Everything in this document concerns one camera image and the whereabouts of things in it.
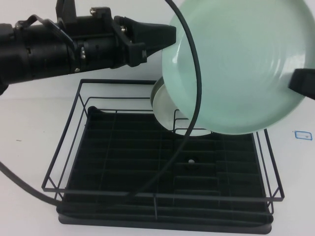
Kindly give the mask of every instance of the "ceramic plate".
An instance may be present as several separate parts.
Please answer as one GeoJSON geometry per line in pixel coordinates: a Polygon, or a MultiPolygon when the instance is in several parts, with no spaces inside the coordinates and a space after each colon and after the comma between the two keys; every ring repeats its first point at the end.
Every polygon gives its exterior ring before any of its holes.
{"type": "MultiPolygon", "coordinates": [[[[264,129],[303,96],[288,83],[296,68],[315,68],[315,23],[303,0],[186,0],[180,7],[200,59],[197,125],[222,134],[264,129]]],[[[177,43],[163,50],[163,77],[180,111],[192,118],[196,78],[177,17],[177,43]]]]}

